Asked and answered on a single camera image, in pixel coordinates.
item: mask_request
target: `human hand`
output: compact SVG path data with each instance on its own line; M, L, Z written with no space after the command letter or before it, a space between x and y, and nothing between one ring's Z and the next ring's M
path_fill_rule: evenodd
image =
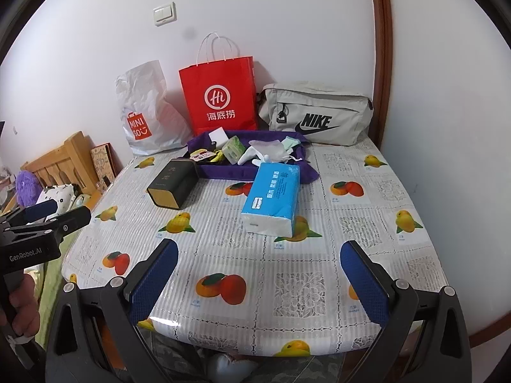
M9 295L9 301L18 313L12 322L12 329L18 335L32 337L39 331L39 311L34 298L34 279L25 274L20 286ZM0 310L0 326L7 324L5 314Z

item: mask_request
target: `gray nike bag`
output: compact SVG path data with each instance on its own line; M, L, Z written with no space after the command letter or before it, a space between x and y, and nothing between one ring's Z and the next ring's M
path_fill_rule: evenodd
M371 121L369 98L341 89L295 82L266 85L263 91L259 116L271 131L296 131L311 142L352 146Z

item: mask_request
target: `purple storage box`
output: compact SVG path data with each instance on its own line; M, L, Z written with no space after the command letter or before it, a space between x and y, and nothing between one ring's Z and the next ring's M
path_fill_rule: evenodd
M297 132L288 131L226 131L229 138L237 135L245 148L249 147L248 142L252 140L259 141L283 141L286 137L296 138L302 142L294 148L293 157L302 158L301 161L289 160L287 164L298 165L300 167L300 183L307 184L319 178L319 174L313 169L307 161L305 161L304 143L308 140ZM188 152L192 153L200 148L208 148L211 144L209 132L203 132L197 137L188 141ZM207 165L201 164L197 166L199 177L203 179L219 179L219 180L240 180L253 181L256 178L259 167L253 165L248 160L243 165L231 165L227 160L223 164Z

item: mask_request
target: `wooden bed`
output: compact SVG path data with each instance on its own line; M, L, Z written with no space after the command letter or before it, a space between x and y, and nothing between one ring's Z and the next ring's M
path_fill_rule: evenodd
M101 193L96 189L99 179L90 156L92 147L79 131L66 139L60 147L52 149L34 161L26 162L21 169L35 174L43 187L78 184L82 193L91 195L87 207L93 208ZM16 206L15 198L16 196L7 204L4 212Z

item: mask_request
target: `white light switch panel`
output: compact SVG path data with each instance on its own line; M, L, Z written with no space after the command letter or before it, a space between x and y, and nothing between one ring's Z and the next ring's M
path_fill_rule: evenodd
M176 20L176 4L174 2L162 5L153 10L154 24L161 26Z

